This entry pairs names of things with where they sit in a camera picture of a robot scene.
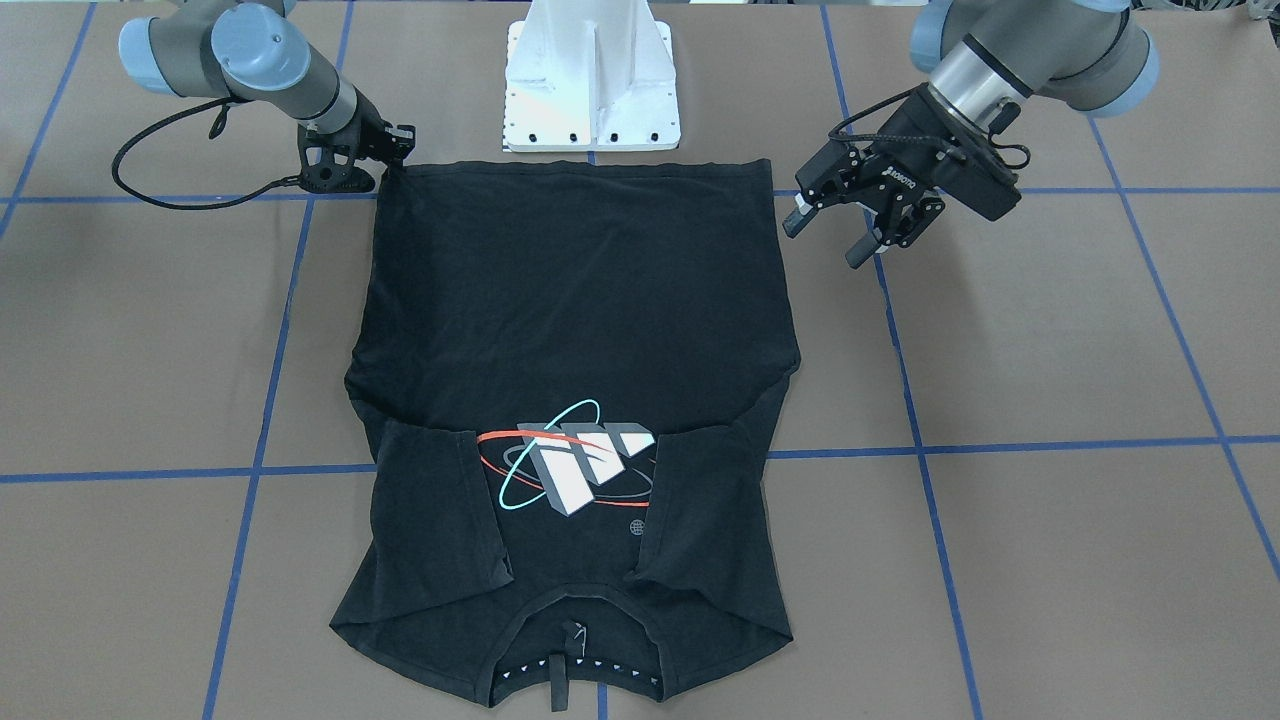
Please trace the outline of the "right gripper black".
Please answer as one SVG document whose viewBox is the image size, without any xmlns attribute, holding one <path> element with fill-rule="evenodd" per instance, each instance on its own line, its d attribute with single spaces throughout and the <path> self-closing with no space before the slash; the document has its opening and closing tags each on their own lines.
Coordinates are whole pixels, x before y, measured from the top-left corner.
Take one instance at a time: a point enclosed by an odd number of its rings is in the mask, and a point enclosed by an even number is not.
<svg viewBox="0 0 1280 720">
<path fill-rule="evenodd" d="M 310 193 L 370 192 L 374 178 L 356 161 L 369 159 L 402 167 L 415 146 L 415 126 L 393 126 L 367 97 L 358 95 L 355 114 L 340 129 L 321 133 L 298 128 L 298 187 Z"/>
</svg>

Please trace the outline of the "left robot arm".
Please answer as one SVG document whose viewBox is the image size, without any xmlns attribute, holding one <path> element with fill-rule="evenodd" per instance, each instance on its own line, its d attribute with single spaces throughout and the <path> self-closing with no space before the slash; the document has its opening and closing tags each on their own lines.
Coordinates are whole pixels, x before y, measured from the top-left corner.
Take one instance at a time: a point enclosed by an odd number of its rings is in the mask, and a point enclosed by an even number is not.
<svg viewBox="0 0 1280 720">
<path fill-rule="evenodd" d="M 1018 164 L 997 137 L 1036 96 L 1089 118 L 1138 106 L 1160 74 L 1156 42 L 1128 1 L 932 1 L 916 18 L 913 88 L 868 108 L 890 117 L 858 133 L 842 119 L 796 172 L 783 232 L 797 236 L 827 208 L 870 215 L 846 252 L 851 268 L 891 246 L 911 246 L 954 200 L 995 222 L 1021 200 Z"/>
</svg>

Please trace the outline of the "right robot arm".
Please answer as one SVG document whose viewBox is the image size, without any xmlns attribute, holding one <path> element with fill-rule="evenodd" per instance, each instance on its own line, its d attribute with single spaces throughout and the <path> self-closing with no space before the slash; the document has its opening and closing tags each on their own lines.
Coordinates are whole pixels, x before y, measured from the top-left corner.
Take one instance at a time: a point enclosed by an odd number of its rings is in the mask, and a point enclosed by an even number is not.
<svg viewBox="0 0 1280 720">
<path fill-rule="evenodd" d="M 142 199 L 120 177 L 125 154 L 142 138 L 216 108 L 209 136 L 218 137 L 233 105 L 269 102 L 298 126 L 300 170 L 241 199 L 296 186 L 310 193 L 365 193 L 374 179 L 358 160 L 398 167 L 413 151 L 413 126 L 385 122 L 375 105 L 291 22 L 293 1 L 178 1 L 169 17 L 128 20 L 118 37 L 125 73 L 142 88 L 202 105 L 160 120 L 127 141 L 111 161 L 113 181 Z"/>
</svg>

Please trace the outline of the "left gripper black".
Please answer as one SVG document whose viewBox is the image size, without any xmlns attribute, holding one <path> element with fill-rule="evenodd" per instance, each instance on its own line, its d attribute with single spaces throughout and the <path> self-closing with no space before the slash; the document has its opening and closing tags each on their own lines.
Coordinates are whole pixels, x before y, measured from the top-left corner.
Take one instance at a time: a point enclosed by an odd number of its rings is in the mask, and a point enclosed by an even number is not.
<svg viewBox="0 0 1280 720">
<path fill-rule="evenodd" d="M 859 269 L 919 236 L 951 197 L 995 222 L 1021 200 L 1018 174 L 992 142 L 946 110 L 929 87 L 897 94 L 841 120 L 797 170 L 797 200 L 782 220 L 796 238 L 826 208 L 856 204 L 873 227 L 845 254 Z"/>
</svg>

